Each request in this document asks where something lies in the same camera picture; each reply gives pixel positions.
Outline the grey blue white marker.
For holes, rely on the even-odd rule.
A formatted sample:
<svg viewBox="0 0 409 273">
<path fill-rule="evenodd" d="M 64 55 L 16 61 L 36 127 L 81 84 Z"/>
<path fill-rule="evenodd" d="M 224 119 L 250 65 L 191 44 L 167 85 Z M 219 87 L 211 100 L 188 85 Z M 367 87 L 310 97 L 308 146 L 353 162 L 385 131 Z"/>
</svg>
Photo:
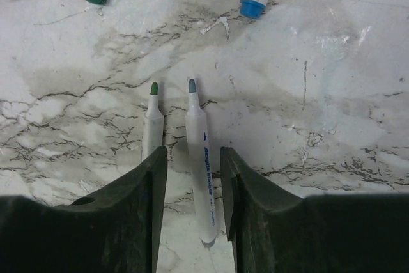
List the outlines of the grey blue white marker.
<svg viewBox="0 0 409 273">
<path fill-rule="evenodd" d="M 211 248 L 217 238 L 217 217 L 210 164 L 210 144 L 206 113 L 199 103 L 196 81 L 189 79 L 188 111 L 185 128 L 192 175 L 194 205 L 199 238 L 205 248 Z"/>
</svg>

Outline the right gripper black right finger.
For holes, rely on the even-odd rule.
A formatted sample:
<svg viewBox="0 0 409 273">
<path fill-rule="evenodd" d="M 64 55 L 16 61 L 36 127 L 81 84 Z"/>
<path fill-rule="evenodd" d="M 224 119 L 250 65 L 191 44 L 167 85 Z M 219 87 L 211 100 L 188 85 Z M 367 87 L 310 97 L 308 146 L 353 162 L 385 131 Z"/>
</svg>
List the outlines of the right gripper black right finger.
<svg viewBox="0 0 409 273">
<path fill-rule="evenodd" d="M 301 199 L 253 170 L 233 148 L 220 150 L 224 221 L 236 272 L 290 272 L 300 261 Z"/>
</svg>

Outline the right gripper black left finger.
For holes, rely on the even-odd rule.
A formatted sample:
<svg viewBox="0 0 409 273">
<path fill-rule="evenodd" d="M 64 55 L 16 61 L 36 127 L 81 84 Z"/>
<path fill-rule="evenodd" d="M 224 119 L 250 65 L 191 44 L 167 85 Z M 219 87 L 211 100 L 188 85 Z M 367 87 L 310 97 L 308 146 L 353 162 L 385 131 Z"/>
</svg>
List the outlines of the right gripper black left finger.
<svg viewBox="0 0 409 273">
<path fill-rule="evenodd" d="M 155 272 L 167 182 L 167 150 L 72 203 L 74 272 Z"/>
</svg>

